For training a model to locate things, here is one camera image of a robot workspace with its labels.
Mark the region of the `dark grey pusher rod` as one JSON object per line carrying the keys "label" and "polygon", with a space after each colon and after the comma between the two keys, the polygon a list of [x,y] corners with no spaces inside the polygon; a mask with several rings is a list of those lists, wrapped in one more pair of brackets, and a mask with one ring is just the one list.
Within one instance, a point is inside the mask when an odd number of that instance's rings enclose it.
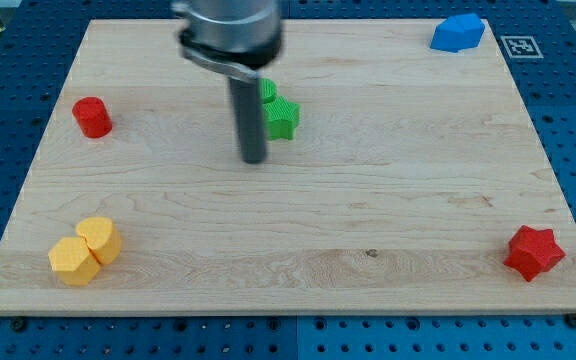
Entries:
{"label": "dark grey pusher rod", "polygon": [[266,159],[267,143],[260,80],[228,79],[241,158],[248,164]]}

